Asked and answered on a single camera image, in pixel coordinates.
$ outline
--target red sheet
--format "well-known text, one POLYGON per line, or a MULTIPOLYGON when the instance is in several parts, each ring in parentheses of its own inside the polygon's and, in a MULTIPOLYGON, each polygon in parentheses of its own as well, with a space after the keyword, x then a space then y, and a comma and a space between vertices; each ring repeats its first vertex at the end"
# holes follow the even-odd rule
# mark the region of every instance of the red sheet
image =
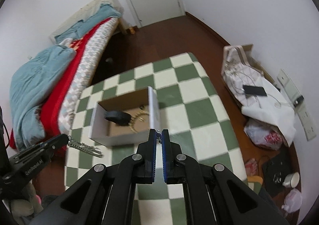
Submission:
MULTIPOLYGON (((57 85, 52 90, 52 93, 48 97, 47 101, 42 106, 40 121, 42 122, 44 126, 44 130, 46 132, 47 138, 60 134, 59 127, 58 127, 58 117, 59 117, 61 105, 73 81, 74 75, 76 74, 78 65, 80 64, 81 58, 83 56, 85 46, 88 40, 93 36, 96 30, 100 27, 100 25, 102 25, 103 23, 109 20, 110 18, 101 21, 86 35, 84 35, 84 37, 81 40, 73 42, 71 47, 74 49, 78 47, 76 49, 77 53, 74 59, 70 62, 69 66, 67 67, 66 71, 64 72, 63 76, 61 77, 57 85)), ((9 145, 11 148, 16 149, 12 131, 10 135, 9 145)))

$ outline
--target clear plastic bag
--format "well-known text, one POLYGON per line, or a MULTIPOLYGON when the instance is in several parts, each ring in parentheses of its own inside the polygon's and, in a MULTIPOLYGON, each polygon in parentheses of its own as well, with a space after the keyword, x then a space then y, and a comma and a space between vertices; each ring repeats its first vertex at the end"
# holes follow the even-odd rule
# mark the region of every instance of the clear plastic bag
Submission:
POLYGON ((287 213, 293 213, 300 209, 302 203, 301 192, 297 189, 292 189, 284 200, 284 205, 281 206, 287 213))
POLYGON ((249 119, 244 128, 244 132, 251 141, 259 147, 278 150, 283 143, 281 134, 254 119, 249 119))

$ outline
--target wall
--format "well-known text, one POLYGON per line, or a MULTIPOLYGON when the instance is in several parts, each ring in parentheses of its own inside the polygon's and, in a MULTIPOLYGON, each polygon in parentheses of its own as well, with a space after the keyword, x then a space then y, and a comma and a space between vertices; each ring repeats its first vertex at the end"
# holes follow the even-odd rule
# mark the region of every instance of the wall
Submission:
MULTIPOLYGON (((0 9, 0 105, 4 122, 11 130, 9 87, 14 72, 28 56, 51 45, 48 36, 64 20, 92 0, 6 0, 0 9)), ((123 18, 135 26, 126 0, 123 18)))
MULTIPOLYGON (((253 57, 272 77, 283 68, 304 95, 318 126, 319 12, 312 0, 183 0, 230 44, 254 44, 253 57)), ((299 119, 294 140, 301 169, 299 222, 319 193, 319 136, 307 142, 299 119)))

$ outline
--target smartphone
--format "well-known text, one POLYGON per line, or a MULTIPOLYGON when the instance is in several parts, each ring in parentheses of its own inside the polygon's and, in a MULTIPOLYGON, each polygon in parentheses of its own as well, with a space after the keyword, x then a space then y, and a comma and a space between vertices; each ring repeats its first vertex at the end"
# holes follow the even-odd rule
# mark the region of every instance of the smartphone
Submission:
POLYGON ((267 96, 267 93, 262 86, 243 85, 242 88, 246 95, 267 96))

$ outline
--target table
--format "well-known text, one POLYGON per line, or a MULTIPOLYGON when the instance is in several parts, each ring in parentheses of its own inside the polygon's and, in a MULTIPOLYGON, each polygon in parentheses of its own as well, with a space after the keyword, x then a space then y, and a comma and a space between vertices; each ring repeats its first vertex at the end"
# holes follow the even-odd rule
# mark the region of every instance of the table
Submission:
MULTIPOLYGON (((151 86, 157 93, 162 129, 181 145, 182 152, 205 165, 222 163, 247 183, 241 151, 229 117, 202 65, 192 53, 145 64, 86 88, 77 102, 70 135, 95 145, 104 153, 96 158, 68 148, 65 187, 70 187, 95 164, 118 164, 134 154, 137 145, 105 147, 89 139, 97 101, 151 86)), ((161 145, 157 145, 156 175, 152 185, 137 185, 132 224, 186 224, 182 185, 166 185, 161 145)))

